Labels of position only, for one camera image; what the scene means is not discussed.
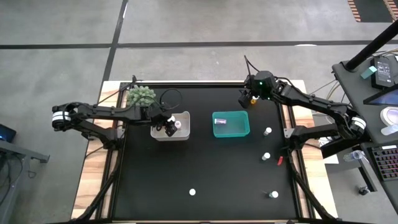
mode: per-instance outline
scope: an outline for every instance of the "black table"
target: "black table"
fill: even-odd
[[[157,97],[165,90],[155,89]],[[250,110],[251,132],[243,138],[215,138],[211,115],[243,110],[239,88],[178,88],[183,101],[174,113],[189,111],[189,140],[158,142],[150,127],[129,126],[114,220],[283,220],[297,218],[298,196],[284,161],[281,107],[258,101]],[[177,103],[170,92],[164,101]],[[272,133],[264,137],[267,127]],[[262,161],[269,152],[271,158]],[[190,189],[196,190],[191,196]],[[276,190],[278,198],[267,198]]]
[[[398,62],[395,56],[388,56],[391,62],[391,70],[398,71]],[[366,132],[369,134],[373,143],[377,145],[393,145],[398,144],[398,133],[394,133],[388,136],[381,134],[380,130],[386,125],[381,121],[380,112],[387,106],[383,105],[364,105],[363,100],[379,93],[380,90],[372,88],[371,79],[362,79],[361,74],[371,66],[370,59],[359,65],[354,72],[347,72],[341,63],[332,66],[335,73],[335,77],[343,87],[348,99],[352,103],[354,109],[361,115],[366,121]],[[371,158],[366,147],[362,147],[368,158]],[[375,173],[378,173],[376,165],[372,159],[369,159],[371,166]],[[391,204],[398,213],[398,181],[390,180],[383,181],[379,175],[377,175],[383,189],[386,191]]]

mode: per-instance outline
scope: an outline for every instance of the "gray floor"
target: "gray floor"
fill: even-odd
[[[110,43],[122,0],[0,0],[0,44]],[[345,0],[130,1],[119,42],[370,40],[387,23],[357,23]],[[243,55],[274,75],[302,79],[313,91],[333,79],[331,66],[362,45],[118,49],[110,80],[242,80]],[[387,49],[398,46],[388,45]],[[51,107],[98,98],[109,49],[0,50],[0,123],[15,143],[51,154],[33,163],[12,223],[69,219],[87,142],[75,131],[53,132]],[[325,96],[328,88],[317,94]],[[334,100],[343,92],[336,91]],[[385,193],[360,197],[357,170],[331,174],[339,217],[396,223]]]

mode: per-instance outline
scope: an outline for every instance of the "succulent plant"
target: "succulent plant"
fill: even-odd
[[[148,86],[134,85],[127,94],[127,106],[132,104],[136,106],[149,106],[155,101],[155,92],[148,88]]]

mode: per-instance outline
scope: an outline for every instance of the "keyboard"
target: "keyboard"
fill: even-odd
[[[398,148],[397,146],[374,147],[373,156],[379,175],[384,181],[398,179]]]

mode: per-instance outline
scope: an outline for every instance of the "red clip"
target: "red clip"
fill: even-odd
[[[284,157],[280,156],[279,160],[278,160],[278,166],[280,166],[282,164],[282,162],[284,161]]]

